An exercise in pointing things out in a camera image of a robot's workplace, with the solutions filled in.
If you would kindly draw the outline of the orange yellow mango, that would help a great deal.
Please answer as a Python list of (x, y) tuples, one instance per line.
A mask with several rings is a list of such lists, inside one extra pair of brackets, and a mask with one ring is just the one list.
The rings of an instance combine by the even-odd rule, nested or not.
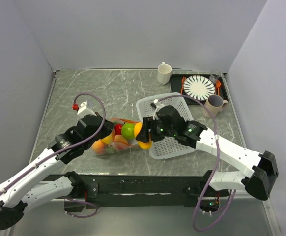
[(151, 148), (152, 140), (147, 124), (138, 122), (134, 127), (134, 136), (141, 149), (148, 150)]

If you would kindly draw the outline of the green apple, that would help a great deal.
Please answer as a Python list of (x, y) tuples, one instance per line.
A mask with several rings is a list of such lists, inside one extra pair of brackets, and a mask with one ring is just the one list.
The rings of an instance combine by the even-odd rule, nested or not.
[(135, 128), (134, 123), (124, 123), (121, 129), (122, 136), (127, 140), (134, 139), (135, 138), (134, 128)]

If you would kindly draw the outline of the white plastic perforated basket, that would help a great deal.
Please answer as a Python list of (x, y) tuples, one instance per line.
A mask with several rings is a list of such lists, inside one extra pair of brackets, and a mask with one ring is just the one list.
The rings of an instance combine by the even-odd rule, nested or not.
[[(151, 107), (151, 103), (154, 99), (158, 99), (160, 103), (165, 106), (173, 106), (179, 112), (179, 114), (185, 120), (194, 120), (189, 107), (185, 99), (179, 93), (165, 93), (155, 96), (146, 97), (140, 99), (136, 103), (140, 122), (143, 121), (144, 117), (152, 117), (154, 109)], [(163, 140), (158, 142), (152, 141), (152, 146), (149, 150), (149, 154), (154, 159), (168, 159), (193, 152), (195, 149), (189, 146), (180, 144), (172, 137), (165, 137)]]

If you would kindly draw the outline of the yellow bell pepper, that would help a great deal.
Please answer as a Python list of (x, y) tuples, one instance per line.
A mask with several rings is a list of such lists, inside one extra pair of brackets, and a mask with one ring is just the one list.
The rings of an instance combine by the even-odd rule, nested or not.
[(110, 145), (111, 143), (114, 142), (114, 137), (115, 137), (115, 132), (112, 131), (108, 136), (105, 138), (101, 139), (101, 141), (107, 145)]

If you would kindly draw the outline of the clear zip bag orange zipper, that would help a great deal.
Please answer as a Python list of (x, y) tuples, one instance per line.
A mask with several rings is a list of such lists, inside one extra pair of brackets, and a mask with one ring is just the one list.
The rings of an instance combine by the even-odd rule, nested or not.
[(92, 151), (96, 155), (114, 154), (139, 146), (134, 138), (134, 134), (130, 134), (134, 131), (135, 125), (139, 123), (138, 121), (111, 118), (110, 122), (114, 125), (111, 134), (103, 139), (95, 141), (91, 146)]

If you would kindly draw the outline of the red bell pepper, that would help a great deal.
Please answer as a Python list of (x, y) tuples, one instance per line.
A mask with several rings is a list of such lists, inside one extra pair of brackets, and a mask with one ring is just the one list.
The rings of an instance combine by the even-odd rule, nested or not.
[(120, 124), (120, 123), (116, 124), (114, 127), (115, 134), (116, 135), (122, 135), (122, 128), (123, 128), (122, 124)]

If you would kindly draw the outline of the peach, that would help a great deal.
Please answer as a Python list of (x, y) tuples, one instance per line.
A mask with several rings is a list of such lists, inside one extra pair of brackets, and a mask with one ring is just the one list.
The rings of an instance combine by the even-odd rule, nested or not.
[(126, 150), (130, 146), (128, 140), (125, 139), (122, 135), (115, 135), (113, 145), (117, 151)]
[(97, 140), (92, 144), (91, 149), (97, 155), (104, 155), (106, 154), (106, 146), (102, 140)]

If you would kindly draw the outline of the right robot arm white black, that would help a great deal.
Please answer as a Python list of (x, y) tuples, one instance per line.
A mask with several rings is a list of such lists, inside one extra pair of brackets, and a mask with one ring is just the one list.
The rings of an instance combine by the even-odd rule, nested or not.
[(266, 201), (278, 177), (275, 156), (241, 147), (193, 120), (186, 105), (161, 105), (138, 108), (143, 126), (136, 140), (149, 149), (154, 159), (169, 159), (195, 150), (218, 156), (234, 166), (236, 172), (208, 171), (212, 179), (201, 183), (202, 193), (212, 196), (220, 190), (245, 190), (256, 199)]

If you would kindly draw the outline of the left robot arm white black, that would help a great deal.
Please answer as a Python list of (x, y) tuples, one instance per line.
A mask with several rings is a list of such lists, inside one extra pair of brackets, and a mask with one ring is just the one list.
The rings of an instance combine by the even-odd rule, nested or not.
[(49, 174), (81, 156), (91, 145), (111, 134), (114, 124), (99, 114), (85, 115), (76, 126), (57, 135), (43, 152), (15, 176), (0, 184), (0, 230), (18, 223), (25, 212), (60, 197), (76, 198), (85, 189), (76, 172), (38, 186)]

